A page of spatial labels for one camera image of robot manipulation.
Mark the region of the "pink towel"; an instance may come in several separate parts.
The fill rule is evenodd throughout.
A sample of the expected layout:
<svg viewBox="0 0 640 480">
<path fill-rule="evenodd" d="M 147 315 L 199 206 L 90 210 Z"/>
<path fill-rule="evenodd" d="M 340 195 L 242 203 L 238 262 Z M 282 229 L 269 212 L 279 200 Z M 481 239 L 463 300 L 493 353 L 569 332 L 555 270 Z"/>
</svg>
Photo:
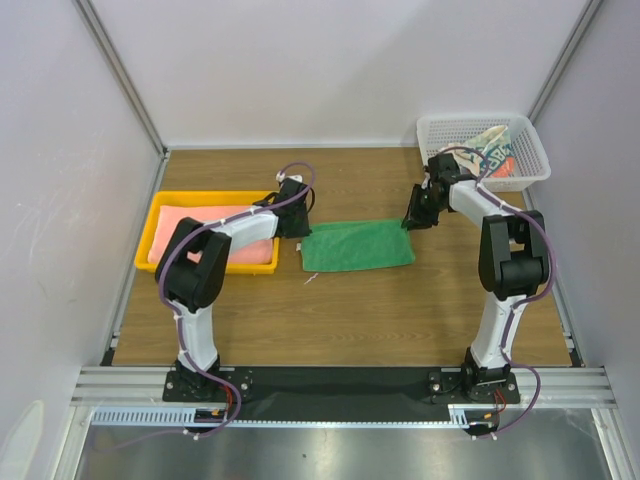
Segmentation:
<svg viewBox="0 0 640 480">
<path fill-rule="evenodd" d="M 157 215 L 157 224 L 147 236 L 148 246 L 142 258 L 148 263 L 157 264 L 166 249 L 178 224 L 189 217 L 200 223 L 209 223 L 221 218 L 231 217 L 248 209 L 248 205 L 178 207 L 162 205 Z M 273 255 L 273 240 L 264 239 L 232 252 L 228 261 L 231 264 L 261 265 L 268 264 Z"/>
</svg>

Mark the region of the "patterned white cloth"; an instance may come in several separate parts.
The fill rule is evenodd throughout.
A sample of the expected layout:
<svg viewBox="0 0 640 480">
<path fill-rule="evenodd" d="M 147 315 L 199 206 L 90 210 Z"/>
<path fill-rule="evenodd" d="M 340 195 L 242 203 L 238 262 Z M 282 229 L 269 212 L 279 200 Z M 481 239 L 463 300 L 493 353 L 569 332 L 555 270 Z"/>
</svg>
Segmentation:
<svg viewBox="0 0 640 480">
<path fill-rule="evenodd" d="M 464 146 L 473 152 L 456 151 L 456 161 L 474 176 L 486 172 L 486 178 L 506 178 L 514 172 L 515 156 L 506 125 L 493 126 L 467 140 Z"/>
</svg>

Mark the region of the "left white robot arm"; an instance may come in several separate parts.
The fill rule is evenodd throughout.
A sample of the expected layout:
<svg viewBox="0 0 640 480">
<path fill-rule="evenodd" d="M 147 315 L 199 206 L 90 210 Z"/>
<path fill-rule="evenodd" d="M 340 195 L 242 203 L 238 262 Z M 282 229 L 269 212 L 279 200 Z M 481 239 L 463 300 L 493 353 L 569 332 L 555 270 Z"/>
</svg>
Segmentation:
<svg viewBox="0 0 640 480">
<path fill-rule="evenodd" d="M 280 176 L 279 190 L 247 206 L 215 206 L 178 218 L 156 267 L 161 301 L 173 311 L 179 353 L 167 374 L 163 399 L 210 401 L 230 384 L 219 376 L 212 309 L 232 254 L 275 238 L 311 233 L 308 197 L 300 175 Z"/>
</svg>

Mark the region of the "yellow plastic tray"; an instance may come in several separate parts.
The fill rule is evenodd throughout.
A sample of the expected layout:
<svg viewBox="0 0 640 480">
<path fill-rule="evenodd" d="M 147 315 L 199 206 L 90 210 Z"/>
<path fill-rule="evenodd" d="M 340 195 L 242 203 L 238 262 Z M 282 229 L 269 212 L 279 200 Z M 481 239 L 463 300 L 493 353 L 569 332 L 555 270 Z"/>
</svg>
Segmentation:
<svg viewBox="0 0 640 480">
<path fill-rule="evenodd" d="M 268 191 L 180 191 L 169 190 L 160 191 L 155 194 L 151 207 L 149 209 L 143 233 L 141 235 L 134 264 L 139 270 L 154 273 L 157 264 L 148 263 L 142 258 L 148 246 L 147 236 L 151 233 L 151 229 L 157 224 L 157 215 L 162 205 L 178 206 L 178 207 L 199 207 L 199 206 L 229 206 L 229 205 L 248 205 L 261 200 L 268 194 Z M 268 264 L 246 265 L 231 264 L 229 261 L 226 267 L 227 274 L 273 274 L 278 265 L 279 259 L 279 239 L 273 240 L 273 255 Z"/>
</svg>

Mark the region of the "green towel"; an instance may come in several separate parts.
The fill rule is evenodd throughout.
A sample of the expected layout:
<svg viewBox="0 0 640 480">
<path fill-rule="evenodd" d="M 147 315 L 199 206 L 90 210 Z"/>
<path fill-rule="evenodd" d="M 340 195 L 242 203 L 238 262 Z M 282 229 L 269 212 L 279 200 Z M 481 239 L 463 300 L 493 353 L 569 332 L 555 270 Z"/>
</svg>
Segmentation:
<svg viewBox="0 0 640 480">
<path fill-rule="evenodd" d="M 399 218 L 316 224 L 300 248 L 302 268 L 312 273 L 401 267 L 416 259 Z"/>
</svg>

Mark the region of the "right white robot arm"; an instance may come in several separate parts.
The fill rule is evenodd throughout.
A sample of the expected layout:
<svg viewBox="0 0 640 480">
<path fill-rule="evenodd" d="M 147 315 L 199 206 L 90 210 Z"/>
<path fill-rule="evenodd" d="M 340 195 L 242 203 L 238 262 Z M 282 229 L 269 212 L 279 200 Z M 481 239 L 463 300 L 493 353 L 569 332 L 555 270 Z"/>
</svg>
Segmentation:
<svg viewBox="0 0 640 480">
<path fill-rule="evenodd" d="M 544 218 L 521 211 L 461 171 L 447 148 L 427 160 L 427 180 L 413 186 L 402 227 L 428 229 L 444 211 L 457 212 L 480 229 L 478 275 L 486 302 L 477 335 L 461 366 L 459 389 L 471 401 L 484 401 L 509 383 L 511 351 L 526 306 L 551 280 Z"/>
</svg>

